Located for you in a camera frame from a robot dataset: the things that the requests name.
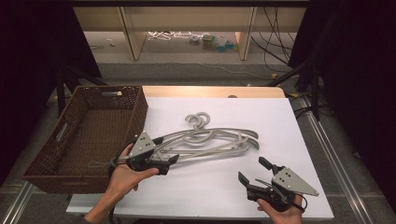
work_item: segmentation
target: white table surface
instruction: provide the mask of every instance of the white table surface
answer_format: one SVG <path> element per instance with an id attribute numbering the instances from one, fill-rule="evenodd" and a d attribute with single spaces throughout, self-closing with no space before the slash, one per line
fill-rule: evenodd
<path id="1" fill-rule="evenodd" d="M 258 163 L 260 156 L 278 166 L 288 166 L 314 187 L 319 196 L 305 195 L 308 207 L 304 219 L 331 219 L 318 175 L 306 149 L 297 121 L 286 98 L 181 98 L 148 97 L 145 130 L 152 138 L 191 129 L 184 120 L 189 114 L 206 112 L 206 128 L 249 129 L 259 134 L 261 148 L 250 148 L 240 156 L 201 158 L 171 166 L 167 175 L 156 175 L 139 184 L 119 202 L 115 215 L 130 217 L 261 219 L 268 217 L 247 199 L 238 180 L 244 174 L 270 182 L 272 171 Z M 75 194 L 66 210 L 87 213 L 101 194 Z"/>

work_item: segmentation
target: wicker basket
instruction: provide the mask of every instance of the wicker basket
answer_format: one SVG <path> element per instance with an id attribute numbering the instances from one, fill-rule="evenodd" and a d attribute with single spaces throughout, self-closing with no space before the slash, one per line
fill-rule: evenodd
<path id="1" fill-rule="evenodd" d="M 77 87 L 23 179 L 47 193 L 103 193 L 108 164 L 143 131 L 142 87 Z"/>

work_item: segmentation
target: hand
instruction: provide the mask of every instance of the hand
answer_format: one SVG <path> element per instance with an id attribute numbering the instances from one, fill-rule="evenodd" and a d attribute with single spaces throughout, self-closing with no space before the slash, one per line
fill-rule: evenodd
<path id="1" fill-rule="evenodd" d="M 294 202 L 301 206 L 303 202 L 303 197 L 296 194 L 294 198 Z M 272 219 L 275 224 L 302 224 L 303 223 L 303 212 L 292 206 L 290 209 L 285 212 L 276 211 L 271 204 L 266 202 L 263 199 L 257 200 L 259 207 L 257 208 L 259 211 L 264 211 L 268 214 L 268 216 Z"/>
<path id="2" fill-rule="evenodd" d="M 122 151 L 121 156 L 127 155 L 131 148 L 132 144 Z M 158 172 L 159 170 L 156 168 L 136 172 L 130 169 L 125 161 L 119 161 L 110 178 L 105 194 L 84 218 L 91 223 L 101 223 L 117 202 L 132 189 L 137 190 L 140 181 L 154 176 Z"/>

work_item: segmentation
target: brown wicker basket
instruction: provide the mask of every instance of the brown wicker basket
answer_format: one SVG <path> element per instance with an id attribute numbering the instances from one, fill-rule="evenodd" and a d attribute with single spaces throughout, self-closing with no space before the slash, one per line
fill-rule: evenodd
<path id="1" fill-rule="evenodd" d="M 22 179 L 47 193 L 103 193 L 108 164 L 143 131 L 142 87 L 77 87 Z"/>

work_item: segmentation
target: floor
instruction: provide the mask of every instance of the floor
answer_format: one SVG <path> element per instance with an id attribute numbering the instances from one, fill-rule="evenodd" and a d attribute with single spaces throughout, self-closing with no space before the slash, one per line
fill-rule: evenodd
<path id="1" fill-rule="evenodd" d="M 230 42 L 235 41 L 230 33 L 211 34 L 224 35 Z M 254 34 L 253 38 L 265 47 L 264 39 L 268 40 L 270 35 Z M 247 60 L 240 61 L 239 54 L 233 49 L 218 52 L 215 49 L 203 48 L 202 45 L 191 45 L 185 38 L 172 36 L 165 37 L 166 40 L 149 40 L 148 35 L 139 60 L 132 62 L 123 34 L 86 33 L 86 36 L 103 80 L 108 84 L 262 86 L 290 70 L 275 57 L 264 54 L 253 42 L 250 44 Z M 282 44 L 292 48 L 294 37 L 295 34 L 281 34 Z M 273 36 L 271 42 L 280 45 Z M 267 49 L 282 60 L 288 59 L 280 47 L 268 45 Z M 292 77 L 280 87 L 285 93 L 294 93 L 293 85 L 296 79 L 297 77 Z M 395 214 L 368 170 L 352 155 L 354 147 L 336 115 L 328 107 L 325 95 L 320 95 L 319 122 L 312 117 L 311 112 L 302 109 L 309 105 L 309 94 L 290 97 L 290 104 L 295 110 L 306 146 L 334 213 L 332 220 L 305 223 L 396 223 Z M 43 113 L 34 136 L 0 188 L 0 217 L 3 221 L 7 220 L 4 223 L 10 223 L 10 219 L 6 219 L 5 215 L 23 189 L 24 181 L 21 180 L 21 175 L 44 145 L 57 118 L 54 93 L 49 98 L 48 109 Z M 334 161 L 341 164 L 341 173 L 334 168 Z M 348 184 L 355 193 L 350 193 L 346 189 L 346 185 L 350 187 Z M 353 204 L 357 200 L 362 202 L 362 207 Z M 16 221 L 12 223 L 70 223 L 74 218 L 74 215 L 65 212 L 68 195 L 47 194 L 33 188 L 33 194 L 26 202 L 26 205 L 20 208 L 23 212 L 17 214 Z M 362 208 L 367 214 L 359 215 Z"/>

